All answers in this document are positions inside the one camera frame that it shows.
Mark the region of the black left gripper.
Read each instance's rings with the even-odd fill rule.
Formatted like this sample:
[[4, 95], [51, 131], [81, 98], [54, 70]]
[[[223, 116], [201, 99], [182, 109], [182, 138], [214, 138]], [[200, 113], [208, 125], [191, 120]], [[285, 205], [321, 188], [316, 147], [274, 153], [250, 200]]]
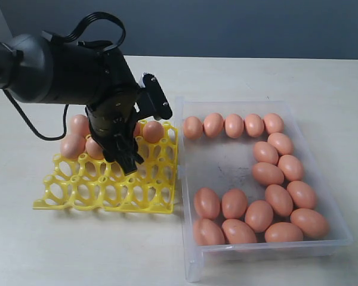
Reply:
[[117, 162], [124, 175], [137, 170], [144, 160], [134, 139], [137, 123], [134, 104], [140, 93], [136, 89], [109, 89], [98, 101], [88, 104], [91, 137], [102, 148], [109, 163]]

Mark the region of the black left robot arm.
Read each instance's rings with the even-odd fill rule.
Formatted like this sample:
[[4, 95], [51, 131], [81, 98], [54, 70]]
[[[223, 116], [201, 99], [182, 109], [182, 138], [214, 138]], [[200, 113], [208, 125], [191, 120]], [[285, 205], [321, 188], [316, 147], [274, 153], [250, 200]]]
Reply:
[[117, 162], [125, 174], [143, 162], [134, 139], [140, 87], [119, 49], [20, 35], [0, 42], [0, 89], [12, 101], [83, 105], [106, 161]]

